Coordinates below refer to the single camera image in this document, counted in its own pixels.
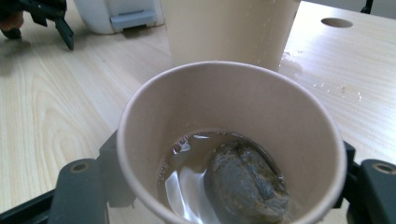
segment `tea bag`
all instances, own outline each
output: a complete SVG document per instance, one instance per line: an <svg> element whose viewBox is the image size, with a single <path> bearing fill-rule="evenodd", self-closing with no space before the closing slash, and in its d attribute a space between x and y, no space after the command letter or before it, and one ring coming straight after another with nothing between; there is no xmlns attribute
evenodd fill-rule
<svg viewBox="0 0 396 224"><path fill-rule="evenodd" d="M259 147L249 141L219 146L205 172L205 193L222 223L277 223L288 193Z"/></svg>

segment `water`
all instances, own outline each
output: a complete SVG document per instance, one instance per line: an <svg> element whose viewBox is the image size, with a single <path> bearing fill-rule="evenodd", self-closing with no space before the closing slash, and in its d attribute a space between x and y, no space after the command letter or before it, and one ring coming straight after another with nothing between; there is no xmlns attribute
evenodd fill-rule
<svg viewBox="0 0 396 224"><path fill-rule="evenodd" d="M195 223L219 223L206 197L204 175L215 149L236 140L247 141L237 133L205 132L182 137L165 155L159 171L159 199L181 217ZM264 152L266 162L282 175Z"/></svg>

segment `beige paper cup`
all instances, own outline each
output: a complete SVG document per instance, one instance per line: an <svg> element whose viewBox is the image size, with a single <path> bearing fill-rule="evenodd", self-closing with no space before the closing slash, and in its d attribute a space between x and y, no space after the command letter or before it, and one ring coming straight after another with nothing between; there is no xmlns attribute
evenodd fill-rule
<svg viewBox="0 0 396 224"><path fill-rule="evenodd" d="M346 153L331 117L308 91L242 63L193 63L148 81L125 107L118 130L121 169L137 198L169 223L188 223L157 200L161 160L188 133L223 130L263 146L283 173L291 222L314 223L344 185Z"/></svg>
<svg viewBox="0 0 396 224"><path fill-rule="evenodd" d="M277 71L301 0L161 0L174 65L250 63Z"/></svg>

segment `wooden table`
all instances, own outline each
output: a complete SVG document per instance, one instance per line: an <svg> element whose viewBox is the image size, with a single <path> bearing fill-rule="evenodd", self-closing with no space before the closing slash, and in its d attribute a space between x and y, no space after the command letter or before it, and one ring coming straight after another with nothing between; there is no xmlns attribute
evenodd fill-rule
<svg viewBox="0 0 396 224"><path fill-rule="evenodd" d="M20 41L0 36L0 212L50 189L60 169L117 129L128 99L172 67L163 26L94 35L73 1L69 51L53 23L25 14ZM323 18L351 21L335 28ZM313 92L334 116L356 162L396 163L396 21L302 2L279 72ZM346 223L347 203L325 223ZM140 202L111 209L112 223L153 223Z"/></svg>

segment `white appliance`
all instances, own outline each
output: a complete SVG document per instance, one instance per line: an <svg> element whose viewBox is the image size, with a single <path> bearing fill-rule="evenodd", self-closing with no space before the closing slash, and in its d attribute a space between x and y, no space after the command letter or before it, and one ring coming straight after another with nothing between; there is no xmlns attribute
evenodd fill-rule
<svg viewBox="0 0 396 224"><path fill-rule="evenodd" d="M163 24L160 0L74 0L79 16L94 33L110 35L125 28Z"/></svg>

